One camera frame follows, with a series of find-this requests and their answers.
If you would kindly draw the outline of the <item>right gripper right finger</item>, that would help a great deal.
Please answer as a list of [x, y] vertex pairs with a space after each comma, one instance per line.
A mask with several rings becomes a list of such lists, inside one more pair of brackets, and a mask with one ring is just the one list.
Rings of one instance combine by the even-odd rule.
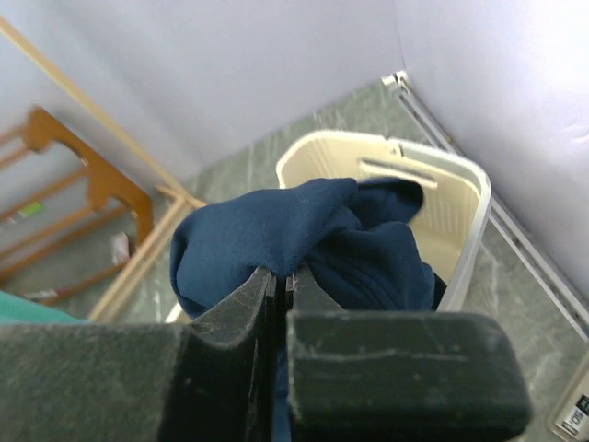
[[295, 441], [508, 441], [532, 403], [502, 327], [467, 312], [349, 311], [307, 268], [286, 316]]

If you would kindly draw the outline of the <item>teal t shirt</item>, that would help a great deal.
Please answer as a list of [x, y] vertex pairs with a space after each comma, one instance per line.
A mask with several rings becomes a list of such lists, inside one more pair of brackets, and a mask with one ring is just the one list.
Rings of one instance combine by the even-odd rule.
[[34, 303], [6, 292], [0, 294], [1, 325], [17, 323], [87, 323], [58, 309]]

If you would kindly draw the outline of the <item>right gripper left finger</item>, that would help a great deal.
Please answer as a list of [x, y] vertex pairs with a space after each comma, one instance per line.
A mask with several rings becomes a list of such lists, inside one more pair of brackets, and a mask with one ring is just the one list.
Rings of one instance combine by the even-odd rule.
[[5, 325], [5, 441], [268, 441], [275, 280], [188, 324]]

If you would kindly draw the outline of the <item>navy blue t shirt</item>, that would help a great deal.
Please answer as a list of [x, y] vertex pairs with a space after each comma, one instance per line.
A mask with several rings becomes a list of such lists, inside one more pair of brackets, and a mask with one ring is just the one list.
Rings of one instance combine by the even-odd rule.
[[410, 228], [423, 202], [408, 180], [320, 178], [208, 204], [173, 234], [170, 283], [193, 317], [257, 269], [283, 280], [302, 266], [342, 308], [433, 310], [446, 285]]

